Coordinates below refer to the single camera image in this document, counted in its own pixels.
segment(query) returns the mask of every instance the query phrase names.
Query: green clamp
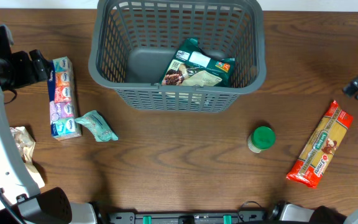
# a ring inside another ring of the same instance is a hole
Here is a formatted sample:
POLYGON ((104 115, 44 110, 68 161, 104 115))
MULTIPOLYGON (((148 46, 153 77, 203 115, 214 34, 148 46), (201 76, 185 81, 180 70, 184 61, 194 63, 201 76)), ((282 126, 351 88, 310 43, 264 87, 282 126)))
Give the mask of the green clamp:
POLYGON ((223 224, 231 224, 231 215, 223 216, 223 224))
POLYGON ((150 216, 143 217, 143 224, 152 224, 152 217, 150 216))

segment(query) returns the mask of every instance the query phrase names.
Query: red packaging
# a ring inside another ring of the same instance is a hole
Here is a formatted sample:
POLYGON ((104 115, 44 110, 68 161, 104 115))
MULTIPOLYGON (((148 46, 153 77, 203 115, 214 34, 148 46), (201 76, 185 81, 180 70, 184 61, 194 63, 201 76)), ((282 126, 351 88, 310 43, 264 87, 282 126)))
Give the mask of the red packaging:
POLYGON ((55 89, 55 103, 71 101, 72 93, 69 86, 58 86, 55 89))
POLYGON ((287 179, 316 188, 352 122, 353 116, 333 101, 287 179))
POLYGON ((70 72, 56 73, 56 86, 70 86, 71 75, 70 72))

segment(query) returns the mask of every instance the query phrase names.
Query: wooden table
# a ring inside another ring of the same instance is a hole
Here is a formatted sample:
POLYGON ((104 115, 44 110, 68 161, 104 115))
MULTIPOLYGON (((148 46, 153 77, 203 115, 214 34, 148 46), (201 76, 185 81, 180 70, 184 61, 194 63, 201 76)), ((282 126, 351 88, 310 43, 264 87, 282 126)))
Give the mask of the wooden table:
POLYGON ((100 111, 120 140, 50 136, 47 84, 20 89, 6 106, 11 126, 37 141, 34 161, 46 186, 73 202, 100 200, 143 211, 235 210, 246 200, 277 200, 349 215, 358 207, 358 101, 342 87, 358 75, 358 13, 265 12, 268 74, 261 89, 219 114, 138 111, 88 73, 95 10, 0 10, 12 50, 68 56, 75 69, 80 113, 100 111), (290 182, 292 168, 332 100, 354 123, 317 189, 290 182), (274 147, 254 154, 246 138, 267 122, 274 147))

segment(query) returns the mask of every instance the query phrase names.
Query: green lid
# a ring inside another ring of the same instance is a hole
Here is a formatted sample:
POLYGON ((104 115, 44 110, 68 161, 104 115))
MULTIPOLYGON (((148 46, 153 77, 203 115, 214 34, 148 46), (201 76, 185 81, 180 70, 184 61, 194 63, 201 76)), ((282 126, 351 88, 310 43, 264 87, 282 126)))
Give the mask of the green lid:
POLYGON ((266 150, 274 145, 276 135, 273 130, 262 126, 257 128, 251 136, 251 141, 260 150, 266 150))

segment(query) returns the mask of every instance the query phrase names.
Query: tissue box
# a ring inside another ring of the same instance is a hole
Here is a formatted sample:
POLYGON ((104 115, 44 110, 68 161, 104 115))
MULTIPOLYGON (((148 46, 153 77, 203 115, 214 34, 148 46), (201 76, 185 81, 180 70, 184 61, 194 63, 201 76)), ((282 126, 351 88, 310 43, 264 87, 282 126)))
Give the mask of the tissue box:
POLYGON ((77 118, 74 73, 67 57, 54 59, 53 70, 48 79, 50 131, 57 140, 81 136, 77 118))

